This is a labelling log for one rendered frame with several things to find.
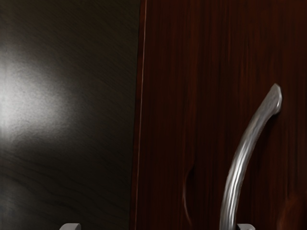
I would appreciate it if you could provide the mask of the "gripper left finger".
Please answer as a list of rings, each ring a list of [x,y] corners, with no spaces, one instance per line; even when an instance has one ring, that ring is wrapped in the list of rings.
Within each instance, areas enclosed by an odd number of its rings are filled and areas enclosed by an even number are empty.
[[[80,223],[65,223],[59,230],[82,230]]]

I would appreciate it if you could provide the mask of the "dark red wooden cabinet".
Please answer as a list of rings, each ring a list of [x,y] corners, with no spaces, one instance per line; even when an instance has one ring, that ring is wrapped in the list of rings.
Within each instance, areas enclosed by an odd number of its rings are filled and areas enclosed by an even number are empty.
[[[225,182],[272,85],[236,222],[307,230],[307,0],[141,0],[129,230],[219,230]]]

